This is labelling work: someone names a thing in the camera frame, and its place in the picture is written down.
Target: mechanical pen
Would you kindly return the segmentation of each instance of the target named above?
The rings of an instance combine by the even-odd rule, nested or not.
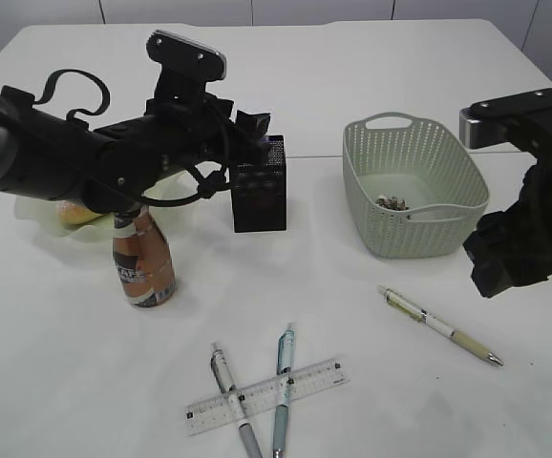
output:
[[[222,394],[227,396],[227,401],[231,407],[234,416],[238,419],[238,430],[240,431],[240,437],[246,449],[248,458],[263,458],[257,438],[253,432],[253,428],[246,418],[242,402],[239,399],[238,390],[234,379],[231,376],[229,367],[227,366],[227,360],[223,354],[223,350],[219,347],[219,344],[212,343],[212,357],[210,358],[210,368],[212,373],[217,379],[219,384],[219,390]]]
[[[288,402],[290,398],[290,383],[286,375],[293,368],[293,353],[295,351],[295,331],[293,323],[289,323],[285,334],[278,340],[278,364],[276,375],[283,375],[279,383],[278,405],[274,415],[274,435],[272,437],[273,458],[285,456],[287,442]]]
[[[399,293],[392,291],[384,286],[378,286],[378,291],[386,299],[389,305],[397,308],[399,311],[409,315],[417,322],[425,323],[433,330],[437,331],[442,336],[450,339],[452,342],[467,350],[472,355],[477,356],[481,360],[489,364],[503,365],[503,361],[495,353],[490,351],[478,341],[472,339],[464,332],[453,328],[440,318],[428,313],[425,309],[408,301]]]

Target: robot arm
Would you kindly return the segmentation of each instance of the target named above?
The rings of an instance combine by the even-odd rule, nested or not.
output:
[[[229,167],[265,162],[269,146],[261,138],[269,115],[238,112],[234,123],[229,119],[233,101],[205,91],[206,83],[224,79],[224,56],[164,31],[151,35],[147,51],[162,69],[144,116],[93,132],[75,116],[99,115],[108,107],[108,89],[95,76],[56,72],[38,101],[5,86],[0,93],[0,191],[72,200],[97,213],[126,212],[142,203],[179,206],[210,198],[229,188]],[[34,106],[51,99],[57,78],[68,72],[84,74],[99,86],[98,110],[71,110],[65,120],[36,110]],[[221,169],[204,177],[196,165],[208,160]],[[142,195],[181,170],[198,181],[195,195],[176,200]]]
[[[463,243],[474,263],[472,280],[483,297],[552,275],[552,89],[475,103],[460,113],[468,148],[509,141],[531,153],[519,200],[485,215]]]

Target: plastic basket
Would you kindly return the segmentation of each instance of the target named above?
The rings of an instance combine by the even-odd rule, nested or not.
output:
[[[399,117],[404,128],[370,129],[379,118]],[[344,183],[363,242],[385,258],[429,258],[455,251],[488,204],[488,187],[474,161],[443,125],[402,113],[384,113],[344,131]],[[409,210],[376,203],[404,198]]]

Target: brown bottle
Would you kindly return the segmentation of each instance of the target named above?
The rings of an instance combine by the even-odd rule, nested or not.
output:
[[[174,293],[168,242],[147,206],[115,215],[113,259],[131,305],[154,307]]]

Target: ruler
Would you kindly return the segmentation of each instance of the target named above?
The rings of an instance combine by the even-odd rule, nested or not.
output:
[[[319,391],[343,385],[349,380],[342,366],[335,359],[331,359],[294,370],[287,375],[239,388],[238,398],[242,402],[246,416],[250,417],[278,405],[281,383],[289,385],[290,400],[296,401]],[[230,408],[227,395],[215,396],[187,406],[185,414],[189,436],[241,420]]]

